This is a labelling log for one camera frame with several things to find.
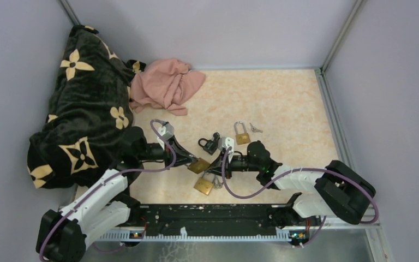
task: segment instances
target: pink towel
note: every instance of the pink towel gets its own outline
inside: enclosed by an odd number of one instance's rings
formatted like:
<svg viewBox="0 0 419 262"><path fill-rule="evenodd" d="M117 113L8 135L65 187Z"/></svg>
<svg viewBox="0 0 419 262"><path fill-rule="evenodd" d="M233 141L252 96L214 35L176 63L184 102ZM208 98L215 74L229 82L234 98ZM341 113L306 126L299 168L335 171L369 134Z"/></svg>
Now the pink towel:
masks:
<svg viewBox="0 0 419 262"><path fill-rule="evenodd" d="M151 63L131 82L131 108L137 113L144 107L164 108L176 116L187 115L182 106L203 85L205 75L190 71L190 64L175 58Z"/></svg>

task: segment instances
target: silver key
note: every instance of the silver key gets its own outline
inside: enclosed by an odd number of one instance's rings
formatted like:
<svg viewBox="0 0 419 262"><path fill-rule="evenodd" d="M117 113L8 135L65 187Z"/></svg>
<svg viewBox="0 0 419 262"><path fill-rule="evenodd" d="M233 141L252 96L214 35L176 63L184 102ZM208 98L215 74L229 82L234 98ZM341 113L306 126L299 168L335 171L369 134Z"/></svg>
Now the silver key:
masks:
<svg viewBox="0 0 419 262"><path fill-rule="evenodd" d="M254 125L251 124L251 123L250 123L250 127L251 127L251 130L252 130L253 133L262 133L261 129L255 128Z"/></svg>
<svg viewBox="0 0 419 262"><path fill-rule="evenodd" d="M223 184L219 181L218 176L215 175L214 179L216 180L214 184L214 189L221 189L223 187Z"/></svg>

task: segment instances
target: black padlock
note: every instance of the black padlock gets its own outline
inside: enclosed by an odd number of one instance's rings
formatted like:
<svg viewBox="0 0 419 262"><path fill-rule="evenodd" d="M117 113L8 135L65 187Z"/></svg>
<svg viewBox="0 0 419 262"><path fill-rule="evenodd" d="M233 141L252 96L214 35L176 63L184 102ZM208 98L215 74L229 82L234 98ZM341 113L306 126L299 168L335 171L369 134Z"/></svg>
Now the black padlock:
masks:
<svg viewBox="0 0 419 262"><path fill-rule="evenodd" d="M203 148L203 150L205 150L206 152L208 152L208 154L213 155L216 150L218 149L218 145L219 145L219 139L221 139L221 136L219 135L218 132L213 134L213 139L212 140L208 140L205 138L200 138L198 140L198 145L201 146Z"/></svg>

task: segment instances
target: yellow flower pattern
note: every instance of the yellow flower pattern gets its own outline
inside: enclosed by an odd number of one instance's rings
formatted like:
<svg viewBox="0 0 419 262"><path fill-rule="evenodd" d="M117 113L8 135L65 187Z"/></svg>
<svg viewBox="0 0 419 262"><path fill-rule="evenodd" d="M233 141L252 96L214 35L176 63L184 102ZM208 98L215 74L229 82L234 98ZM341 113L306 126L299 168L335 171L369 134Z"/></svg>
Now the yellow flower pattern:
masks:
<svg viewBox="0 0 419 262"><path fill-rule="evenodd" d="M107 44L98 35L95 35L95 37L97 37L102 42L102 44L104 45L105 49L107 49L107 52L109 53L109 59L112 59L112 58L118 58L119 59L119 57L115 54L115 52L110 51L110 49L107 46Z"/></svg>
<svg viewBox="0 0 419 262"><path fill-rule="evenodd" d="M52 120L54 120L56 118L58 118L58 116L49 114L47 116L47 122L50 123Z"/></svg>
<svg viewBox="0 0 419 262"><path fill-rule="evenodd" d="M129 120L124 116L124 109L120 106L118 108L112 107L110 115L116 119L116 128L123 129L129 125Z"/></svg>
<svg viewBox="0 0 419 262"><path fill-rule="evenodd" d="M60 64L60 67L66 67L66 74L67 74L67 81L75 77L76 70L84 70L84 71L94 71L94 68L91 67L88 63L80 62L79 61L79 52L78 49L75 49L70 54L69 60L63 60Z"/></svg>
<svg viewBox="0 0 419 262"><path fill-rule="evenodd" d="M73 145L59 145L59 147L68 155L71 161L71 174L88 168L99 167L89 147L87 136L81 138Z"/></svg>
<svg viewBox="0 0 419 262"><path fill-rule="evenodd" d="M139 61L137 61L133 64L133 71L134 71L134 74L142 72L142 70L140 70L140 62Z"/></svg>
<svg viewBox="0 0 419 262"><path fill-rule="evenodd" d="M46 181L42 180L41 178L46 177L52 173L52 168L49 165L42 165L38 166L37 168L33 169L33 171L28 169L28 173L34 177L33 183L36 188L42 187Z"/></svg>

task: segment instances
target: blanket with flower pattern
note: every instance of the blanket with flower pattern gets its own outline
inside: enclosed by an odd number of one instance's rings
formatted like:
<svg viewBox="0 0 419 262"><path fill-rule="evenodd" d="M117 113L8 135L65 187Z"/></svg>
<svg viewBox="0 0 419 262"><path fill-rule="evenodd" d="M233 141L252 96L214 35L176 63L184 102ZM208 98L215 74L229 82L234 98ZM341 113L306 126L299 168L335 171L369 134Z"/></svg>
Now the blanket with flower pattern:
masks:
<svg viewBox="0 0 419 262"><path fill-rule="evenodd" d="M78 25L69 34L46 123L29 139L27 166L36 188L91 186L132 125L130 83L145 64L124 63L97 33Z"/></svg>

